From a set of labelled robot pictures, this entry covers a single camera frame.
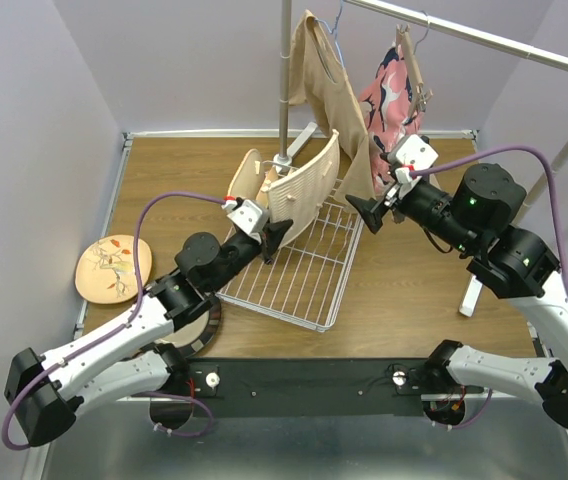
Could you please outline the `yellow woven placemat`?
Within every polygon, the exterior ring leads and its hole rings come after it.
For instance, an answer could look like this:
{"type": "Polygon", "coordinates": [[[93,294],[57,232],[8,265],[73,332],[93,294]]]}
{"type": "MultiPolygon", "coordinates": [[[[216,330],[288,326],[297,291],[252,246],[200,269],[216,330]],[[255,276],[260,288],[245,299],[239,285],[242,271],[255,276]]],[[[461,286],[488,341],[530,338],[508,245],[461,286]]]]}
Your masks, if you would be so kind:
{"type": "Polygon", "coordinates": [[[340,164],[339,132],[302,167],[272,183],[266,192],[271,222],[292,220],[280,246],[293,242],[317,217],[333,190],[340,164]]]}

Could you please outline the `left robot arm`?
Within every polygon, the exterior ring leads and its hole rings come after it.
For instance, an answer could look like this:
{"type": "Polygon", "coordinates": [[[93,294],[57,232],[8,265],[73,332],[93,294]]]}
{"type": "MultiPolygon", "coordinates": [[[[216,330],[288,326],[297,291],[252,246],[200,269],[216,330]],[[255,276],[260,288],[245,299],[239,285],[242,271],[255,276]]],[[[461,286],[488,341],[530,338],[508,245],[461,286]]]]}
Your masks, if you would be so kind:
{"type": "Polygon", "coordinates": [[[93,407],[137,394],[178,393],[186,380],[160,339],[207,313],[217,292],[254,259],[271,259],[292,220],[235,229],[225,242],[192,234],[169,274],[144,287],[135,303],[88,335],[43,354],[26,348],[11,359],[1,438],[10,450],[46,445],[93,407]]]}

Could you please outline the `bird pattern beige plate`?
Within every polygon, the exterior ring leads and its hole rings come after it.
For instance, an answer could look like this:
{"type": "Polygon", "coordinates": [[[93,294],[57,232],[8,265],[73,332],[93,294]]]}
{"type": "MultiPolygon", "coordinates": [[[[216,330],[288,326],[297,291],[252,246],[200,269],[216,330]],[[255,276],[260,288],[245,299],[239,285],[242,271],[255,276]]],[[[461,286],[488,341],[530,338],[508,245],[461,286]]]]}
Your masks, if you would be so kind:
{"type": "Polygon", "coordinates": [[[263,208],[268,207],[268,191],[271,185],[278,180],[278,173],[275,167],[272,167],[265,175],[265,179],[259,188],[256,196],[256,202],[263,208]]]}

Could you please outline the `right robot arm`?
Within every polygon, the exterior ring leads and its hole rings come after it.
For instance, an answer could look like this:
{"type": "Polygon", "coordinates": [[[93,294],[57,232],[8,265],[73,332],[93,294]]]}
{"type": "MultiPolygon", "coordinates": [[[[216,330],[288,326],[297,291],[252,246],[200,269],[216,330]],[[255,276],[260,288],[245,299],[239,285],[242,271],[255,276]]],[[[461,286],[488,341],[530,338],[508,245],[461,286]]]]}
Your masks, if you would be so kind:
{"type": "Polygon", "coordinates": [[[510,358],[444,340],[407,382],[427,393],[483,387],[540,406],[568,429],[568,292],[563,266],[535,233],[511,225],[526,191],[497,164],[468,168],[453,195],[426,180],[396,184],[386,199],[348,196],[373,233],[387,212],[443,240],[500,300],[518,309],[552,349],[551,357],[510,358]]]}

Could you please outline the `beige plate orange leaves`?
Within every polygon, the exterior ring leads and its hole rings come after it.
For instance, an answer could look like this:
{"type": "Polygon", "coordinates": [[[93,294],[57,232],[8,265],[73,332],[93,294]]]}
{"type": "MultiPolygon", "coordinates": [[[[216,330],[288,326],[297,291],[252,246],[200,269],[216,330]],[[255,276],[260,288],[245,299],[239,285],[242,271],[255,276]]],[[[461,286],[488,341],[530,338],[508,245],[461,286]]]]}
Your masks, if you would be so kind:
{"type": "Polygon", "coordinates": [[[117,304],[138,293],[131,235],[110,235],[90,245],[75,270],[75,287],[89,303],[117,304]]]}

